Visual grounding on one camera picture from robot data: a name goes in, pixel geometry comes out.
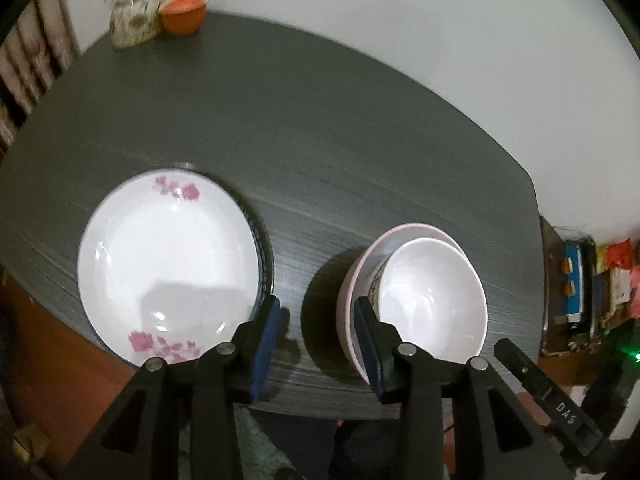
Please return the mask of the white bowl blue base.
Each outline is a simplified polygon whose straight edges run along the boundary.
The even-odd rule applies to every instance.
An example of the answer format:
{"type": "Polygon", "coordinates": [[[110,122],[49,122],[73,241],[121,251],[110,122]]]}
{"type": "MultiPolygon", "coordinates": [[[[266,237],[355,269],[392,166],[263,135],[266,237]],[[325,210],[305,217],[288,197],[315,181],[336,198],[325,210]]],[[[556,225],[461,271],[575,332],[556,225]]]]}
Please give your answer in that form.
{"type": "Polygon", "coordinates": [[[463,364],[484,346],[482,282],[469,259],[443,240],[402,244],[376,270],[368,297],[381,322],[436,359],[463,364]]]}

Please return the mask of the pink bowl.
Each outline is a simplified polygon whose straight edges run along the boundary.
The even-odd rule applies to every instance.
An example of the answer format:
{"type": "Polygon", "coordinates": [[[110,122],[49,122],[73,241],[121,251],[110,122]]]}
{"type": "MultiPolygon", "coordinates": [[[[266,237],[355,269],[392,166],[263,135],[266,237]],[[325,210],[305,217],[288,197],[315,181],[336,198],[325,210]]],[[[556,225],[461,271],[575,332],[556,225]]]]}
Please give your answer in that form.
{"type": "Polygon", "coordinates": [[[423,237],[440,240],[466,257],[462,247],[445,231],[430,224],[405,223],[380,235],[352,264],[341,284],[336,300],[337,337],[348,362],[366,384],[369,381],[356,345],[355,326],[352,322],[354,301],[360,296],[367,296],[376,272],[388,257],[403,244],[423,237]]]}

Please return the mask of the blue floral porcelain plate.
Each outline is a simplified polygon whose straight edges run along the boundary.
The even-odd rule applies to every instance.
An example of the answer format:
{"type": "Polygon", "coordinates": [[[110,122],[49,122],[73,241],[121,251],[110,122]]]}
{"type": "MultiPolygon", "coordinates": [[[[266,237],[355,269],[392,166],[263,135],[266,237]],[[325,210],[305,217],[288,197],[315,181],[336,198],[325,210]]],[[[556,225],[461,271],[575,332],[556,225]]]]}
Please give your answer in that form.
{"type": "Polygon", "coordinates": [[[193,162],[180,162],[180,160],[178,160],[178,162],[171,162],[169,167],[195,172],[196,174],[215,182],[216,185],[219,185],[224,192],[228,193],[232,197],[232,200],[234,200],[240,208],[240,211],[242,211],[242,214],[250,227],[250,232],[252,232],[254,245],[258,255],[258,291],[254,307],[252,307],[252,310],[250,311],[250,316],[254,318],[258,308],[262,305],[264,300],[273,293],[274,285],[272,245],[265,223],[262,222],[262,218],[260,218],[260,214],[258,214],[250,200],[236,185],[228,180],[224,180],[224,178],[218,176],[218,174],[212,174],[210,171],[205,171],[193,162]]]}

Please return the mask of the white plate pink flowers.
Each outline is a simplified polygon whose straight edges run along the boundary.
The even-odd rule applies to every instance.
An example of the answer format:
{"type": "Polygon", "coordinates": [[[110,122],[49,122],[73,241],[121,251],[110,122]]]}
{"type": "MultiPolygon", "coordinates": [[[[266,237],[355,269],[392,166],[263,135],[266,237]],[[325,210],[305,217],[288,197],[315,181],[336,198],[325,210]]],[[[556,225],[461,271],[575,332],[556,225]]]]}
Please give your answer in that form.
{"type": "Polygon", "coordinates": [[[77,284],[104,346],[140,366],[197,359],[250,318],[258,291],[252,232],[232,197],[195,172],[122,182],[82,234],[77,284]]]}

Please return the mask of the orange lidded bowl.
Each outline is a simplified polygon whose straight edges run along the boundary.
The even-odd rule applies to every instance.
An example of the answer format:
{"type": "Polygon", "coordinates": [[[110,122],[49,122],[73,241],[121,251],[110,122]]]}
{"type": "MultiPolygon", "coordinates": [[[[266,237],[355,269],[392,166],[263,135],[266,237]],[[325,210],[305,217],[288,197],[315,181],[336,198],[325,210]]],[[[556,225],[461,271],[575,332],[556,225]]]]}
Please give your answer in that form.
{"type": "Polygon", "coordinates": [[[163,30],[172,36],[190,36],[206,17],[206,0],[170,0],[160,6],[163,30]]]}

